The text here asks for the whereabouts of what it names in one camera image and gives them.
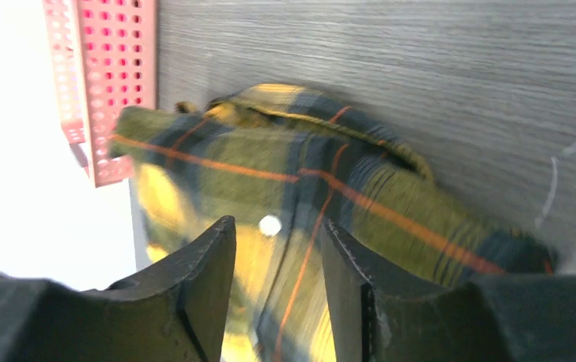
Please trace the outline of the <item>yellow plaid flannel shirt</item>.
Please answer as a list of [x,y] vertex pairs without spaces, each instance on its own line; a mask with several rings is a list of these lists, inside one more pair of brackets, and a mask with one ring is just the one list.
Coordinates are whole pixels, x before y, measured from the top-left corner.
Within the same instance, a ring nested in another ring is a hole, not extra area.
[[442,287],[555,265],[541,242],[443,191],[389,127],[320,90],[258,84],[204,111],[128,106],[110,150],[133,161],[151,260],[234,217],[225,361],[336,359],[320,255],[327,221]]

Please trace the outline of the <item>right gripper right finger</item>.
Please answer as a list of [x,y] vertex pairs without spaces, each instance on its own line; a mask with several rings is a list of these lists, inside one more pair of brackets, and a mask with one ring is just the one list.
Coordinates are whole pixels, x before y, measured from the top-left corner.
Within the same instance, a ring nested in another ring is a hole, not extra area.
[[475,278],[444,288],[321,231],[340,361],[576,361],[576,275]]

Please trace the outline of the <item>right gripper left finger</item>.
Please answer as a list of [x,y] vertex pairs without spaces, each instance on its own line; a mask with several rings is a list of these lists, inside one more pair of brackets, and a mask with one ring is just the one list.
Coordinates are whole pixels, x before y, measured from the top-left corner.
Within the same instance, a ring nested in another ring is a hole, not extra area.
[[235,254],[224,216],[106,290],[0,275],[0,361],[218,361]]

